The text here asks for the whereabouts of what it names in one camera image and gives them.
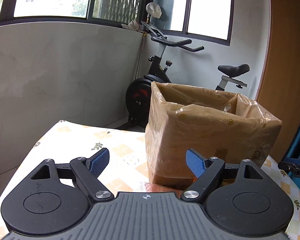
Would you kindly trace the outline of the black exercise bike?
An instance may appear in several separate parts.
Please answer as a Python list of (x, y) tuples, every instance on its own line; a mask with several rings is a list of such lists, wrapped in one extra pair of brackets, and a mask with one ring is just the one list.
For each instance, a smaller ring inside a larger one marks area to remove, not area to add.
[(142, 22), (141, 30), (151, 36), (151, 40), (159, 44), (158, 52), (151, 55), (148, 60), (151, 62), (149, 72), (141, 78), (135, 79), (127, 88), (126, 91), (126, 107), (129, 113), (128, 122), (133, 126), (146, 127), (148, 123), (150, 103), (151, 103), (151, 83), (170, 83), (166, 72), (168, 67), (172, 65), (171, 61), (166, 61), (166, 67), (162, 68), (163, 53), (166, 47), (181, 48), (186, 51), (195, 53), (204, 50), (203, 46), (190, 48), (188, 45), (192, 43), (191, 39), (186, 39), (178, 42), (173, 42), (167, 39), (164, 33), (156, 26)]

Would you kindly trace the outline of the black tripod equipment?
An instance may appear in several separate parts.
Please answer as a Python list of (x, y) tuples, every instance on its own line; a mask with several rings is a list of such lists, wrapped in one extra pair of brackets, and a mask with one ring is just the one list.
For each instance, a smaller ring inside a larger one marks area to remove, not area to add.
[(300, 159), (285, 158), (278, 163), (278, 168), (284, 170), (286, 173), (292, 172), (294, 176), (300, 178)]

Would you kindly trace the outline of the wooden headboard panel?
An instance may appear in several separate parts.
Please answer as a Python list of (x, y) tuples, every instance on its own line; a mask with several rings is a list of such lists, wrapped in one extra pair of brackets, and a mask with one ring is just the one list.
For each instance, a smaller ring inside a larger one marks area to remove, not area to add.
[(270, 4), (270, 42), (257, 101), (282, 120), (270, 153), (280, 161), (300, 125), (300, 0)]

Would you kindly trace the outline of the white cloth on pole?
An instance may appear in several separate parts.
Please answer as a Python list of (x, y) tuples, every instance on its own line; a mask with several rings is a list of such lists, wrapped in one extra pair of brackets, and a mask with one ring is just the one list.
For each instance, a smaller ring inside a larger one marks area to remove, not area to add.
[(161, 7), (155, 2), (150, 2), (146, 5), (146, 11), (153, 18), (160, 18), (162, 15)]

